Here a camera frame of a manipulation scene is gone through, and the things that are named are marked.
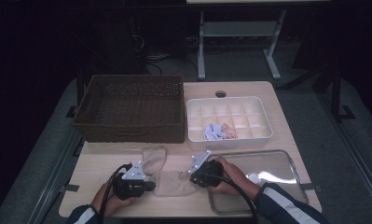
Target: human hand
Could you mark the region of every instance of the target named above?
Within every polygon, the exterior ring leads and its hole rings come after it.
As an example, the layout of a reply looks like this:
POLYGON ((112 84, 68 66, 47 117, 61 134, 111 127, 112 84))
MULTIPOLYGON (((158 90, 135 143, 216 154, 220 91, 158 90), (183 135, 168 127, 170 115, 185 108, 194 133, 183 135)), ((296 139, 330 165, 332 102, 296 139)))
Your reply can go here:
MULTIPOLYGON (((95 208, 96 211, 99 212, 101 210, 102 200, 104 193, 106 191, 108 183, 102 184, 101 188, 96 193, 95 197, 93 198, 92 203, 90 204, 95 208)), ((136 201, 136 198, 129 198, 127 200, 120 200, 116 195, 113 193, 113 189, 110 189, 109 199, 107 200, 106 207, 104 209, 104 216, 109 217, 113 215, 118 209, 130 206, 136 201)))
MULTIPOLYGON (((255 195, 259 192, 260 187, 250 181, 243 171, 233 163, 226 161, 226 159, 222 157, 218 157, 215 159, 216 161, 220 162, 224 168, 224 177, 231 179, 236 185, 238 185, 246 194, 247 196, 253 200, 255 195)), ((240 195, 237 190, 235 190, 232 186, 222 181, 216 188, 209 187, 208 190, 211 193, 224 193, 230 195, 240 195)))

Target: brown wicker basket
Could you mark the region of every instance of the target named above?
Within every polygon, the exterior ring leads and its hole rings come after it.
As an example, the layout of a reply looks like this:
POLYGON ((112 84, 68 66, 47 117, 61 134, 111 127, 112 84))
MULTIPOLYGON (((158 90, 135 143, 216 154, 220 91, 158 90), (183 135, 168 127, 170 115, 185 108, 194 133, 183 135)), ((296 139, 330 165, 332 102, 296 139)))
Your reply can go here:
POLYGON ((183 143, 181 76, 93 76, 74 126, 88 142, 183 143))

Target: white plastic box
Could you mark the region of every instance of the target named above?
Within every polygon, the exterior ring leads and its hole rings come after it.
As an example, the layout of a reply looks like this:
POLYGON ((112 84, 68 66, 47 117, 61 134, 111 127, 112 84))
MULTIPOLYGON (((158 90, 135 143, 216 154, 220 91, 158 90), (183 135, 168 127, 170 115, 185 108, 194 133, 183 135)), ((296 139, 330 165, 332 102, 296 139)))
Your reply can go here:
POLYGON ((254 96, 189 100, 186 116, 194 150, 263 147, 273 135, 261 100, 254 96), (236 130, 237 139, 205 139, 207 125, 224 123, 236 130))

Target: sleeve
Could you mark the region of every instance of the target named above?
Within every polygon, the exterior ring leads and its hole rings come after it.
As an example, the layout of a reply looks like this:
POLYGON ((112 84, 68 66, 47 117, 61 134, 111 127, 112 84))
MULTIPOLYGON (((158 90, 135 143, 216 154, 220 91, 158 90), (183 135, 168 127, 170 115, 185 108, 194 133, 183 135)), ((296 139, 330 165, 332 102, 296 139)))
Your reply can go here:
POLYGON ((294 199, 279 185, 266 183, 255 196, 257 213, 275 224, 329 222, 316 209, 294 199))
POLYGON ((98 223, 98 213, 90 205, 81 205, 67 218, 66 224, 96 224, 98 223))

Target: floor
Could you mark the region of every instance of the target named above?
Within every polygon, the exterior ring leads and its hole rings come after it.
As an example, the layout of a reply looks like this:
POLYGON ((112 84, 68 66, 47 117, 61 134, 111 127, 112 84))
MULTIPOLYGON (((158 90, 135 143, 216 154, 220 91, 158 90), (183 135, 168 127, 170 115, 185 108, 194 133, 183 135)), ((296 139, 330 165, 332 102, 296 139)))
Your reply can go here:
MULTIPOLYGON (((188 39, 190 48, 195 41, 195 38, 188 39)), ((296 40, 282 41, 276 48, 274 59, 282 74, 280 80, 271 77, 263 57, 262 49, 269 39, 225 41, 221 45, 212 42, 207 50, 204 81, 265 80, 280 87, 308 72, 292 68, 299 47, 296 40)), ((164 54, 150 55, 153 64, 147 66, 150 74, 181 74, 185 82, 198 81, 195 50, 184 58, 164 54), (164 59, 155 60, 158 56, 164 59)), ((312 86, 316 78, 309 78, 291 90, 277 90, 282 110, 316 188, 323 214, 331 223, 372 223, 372 116, 357 91, 342 80, 340 104, 348 106, 356 119, 335 120, 330 112, 331 89, 314 92, 312 86)), ((75 105, 74 80, 63 93, 2 204, 0 223, 64 223, 65 218, 59 216, 58 210, 82 145, 80 134, 72 127, 71 116, 66 117, 75 105)), ((121 222, 146 220, 108 218, 105 221, 121 222)))

